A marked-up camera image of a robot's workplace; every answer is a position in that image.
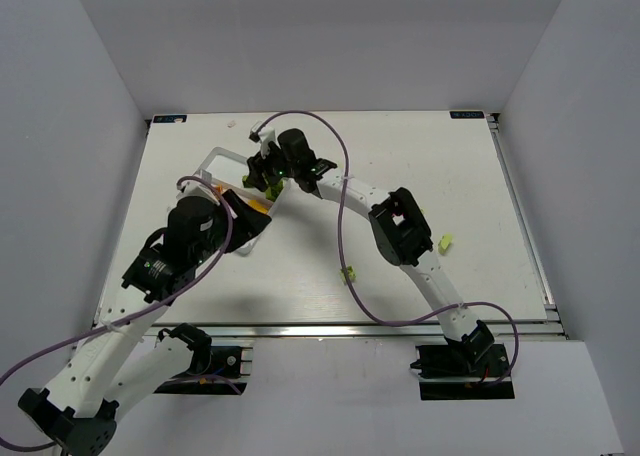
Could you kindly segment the pale green lego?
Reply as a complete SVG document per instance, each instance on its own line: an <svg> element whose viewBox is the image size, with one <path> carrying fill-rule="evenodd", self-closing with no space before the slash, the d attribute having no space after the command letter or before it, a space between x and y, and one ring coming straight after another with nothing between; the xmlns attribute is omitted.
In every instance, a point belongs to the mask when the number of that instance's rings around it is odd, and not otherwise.
<svg viewBox="0 0 640 456"><path fill-rule="evenodd" d="M451 233L444 234L438 242L438 252L440 255L446 255L452 248L454 243L454 235Z"/></svg>

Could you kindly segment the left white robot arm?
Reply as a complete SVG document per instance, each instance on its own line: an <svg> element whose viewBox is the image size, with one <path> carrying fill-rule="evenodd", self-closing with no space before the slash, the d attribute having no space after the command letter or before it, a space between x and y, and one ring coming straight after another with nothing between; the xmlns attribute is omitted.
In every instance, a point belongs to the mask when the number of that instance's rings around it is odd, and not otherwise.
<svg viewBox="0 0 640 456"><path fill-rule="evenodd" d="M66 453L100 454L142 399L175 376L208 373L211 338L189 323L166 331L133 366L124 364L178 295L202 277L201 265L246 245L270 222L231 190L219 197L180 197L124 272L122 291L105 320L44 388L23 393L19 408Z"/></svg>

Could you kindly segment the blue label left corner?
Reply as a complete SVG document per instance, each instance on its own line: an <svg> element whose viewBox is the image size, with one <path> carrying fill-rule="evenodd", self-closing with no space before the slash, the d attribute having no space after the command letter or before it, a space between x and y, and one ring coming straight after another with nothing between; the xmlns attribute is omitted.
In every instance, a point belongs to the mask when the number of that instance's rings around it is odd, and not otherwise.
<svg viewBox="0 0 640 456"><path fill-rule="evenodd" d="M152 119L153 124L180 124L187 120L186 115L155 115Z"/></svg>

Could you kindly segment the blue label right corner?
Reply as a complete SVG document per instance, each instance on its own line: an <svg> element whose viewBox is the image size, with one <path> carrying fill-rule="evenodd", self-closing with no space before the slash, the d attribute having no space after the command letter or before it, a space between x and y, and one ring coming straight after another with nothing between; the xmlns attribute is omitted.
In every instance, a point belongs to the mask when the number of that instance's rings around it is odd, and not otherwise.
<svg viewBox="0 0 640 456"><path fill-rule="evenodd" d="M452 110L449 112L452 119L484 119L485 114L482 111L473 110Z"/></svg>

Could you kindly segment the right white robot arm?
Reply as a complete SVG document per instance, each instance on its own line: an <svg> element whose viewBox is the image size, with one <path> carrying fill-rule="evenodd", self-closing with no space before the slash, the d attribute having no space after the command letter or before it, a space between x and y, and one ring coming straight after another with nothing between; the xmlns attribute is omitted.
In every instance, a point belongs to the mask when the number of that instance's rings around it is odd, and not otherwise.
<svg viewBox="0 0 640 456"><path fill-rule="evenodd" d="M336 163L319 158L299 129L276 134L270 127L253 129L250 139L260 145L247 160L247 183L264 192L283 178L300 189L340 205L367 219L377 250L400 268L437 313L451 351L473 369L494 343L487 325L464 302L434 252L432 232L411 192L377 189L343 174Z"/></svg>

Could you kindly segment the aluminium front rail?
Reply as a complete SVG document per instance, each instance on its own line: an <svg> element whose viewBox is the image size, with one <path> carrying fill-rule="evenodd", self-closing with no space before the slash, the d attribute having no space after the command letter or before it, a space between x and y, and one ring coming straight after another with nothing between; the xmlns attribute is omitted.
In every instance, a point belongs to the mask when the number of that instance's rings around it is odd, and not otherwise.
<svg viewBox="0 0 640 456"><path fill-rule="evenodd" d="M522 339L543 340L566 337L559 321L517 323ZM200 329L214 338L349 338L407 337L442 338L439 325L425 324L401 328L376 325L293 325L293 326L204 326Z"/></svg>

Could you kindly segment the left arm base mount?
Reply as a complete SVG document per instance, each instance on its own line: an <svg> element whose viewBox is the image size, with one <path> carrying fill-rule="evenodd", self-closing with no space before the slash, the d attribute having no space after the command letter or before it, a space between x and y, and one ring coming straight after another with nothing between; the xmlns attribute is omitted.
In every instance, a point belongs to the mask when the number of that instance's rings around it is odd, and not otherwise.
<svg viewBox="0 0 640 456"><path fill-rule="evenodd" d="M252 369L251 347L213 343L208 334L188 324L161 329L156 345L169 336L194 345L194 352L190 366L160 385L155 394L241 396L244 393Z"/></svg>

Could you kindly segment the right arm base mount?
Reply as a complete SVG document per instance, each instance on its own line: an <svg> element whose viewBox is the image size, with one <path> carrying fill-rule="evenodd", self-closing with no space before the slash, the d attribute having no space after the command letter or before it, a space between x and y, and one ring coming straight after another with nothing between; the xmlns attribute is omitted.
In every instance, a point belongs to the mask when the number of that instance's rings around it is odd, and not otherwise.
<svg viewBox="0 0 640 456"><path fill-rule="evenodd" d="M470 366L447 345L416 347L409 368L417 376L422 401L513 400L515 391L506 376L510 361L503 344L494 344Z"/></svg>

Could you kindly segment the blue label corner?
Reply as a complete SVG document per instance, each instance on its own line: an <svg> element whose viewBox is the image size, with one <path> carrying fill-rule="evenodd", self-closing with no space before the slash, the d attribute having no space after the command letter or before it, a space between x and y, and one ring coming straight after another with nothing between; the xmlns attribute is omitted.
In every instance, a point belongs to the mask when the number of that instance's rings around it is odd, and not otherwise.
<svg viewBox="0 0 640 456"><path fill-rule="evenodd" d="M152 119L153 124L180 124L187 120L186 115L155 115Z"/></svg>
<svg viewBox="0 0 640 456"><path fill-rule="evenodd" d="M482 111L473 110L452 110L449 112L452 119L484 119L485 114Z"/></svg>

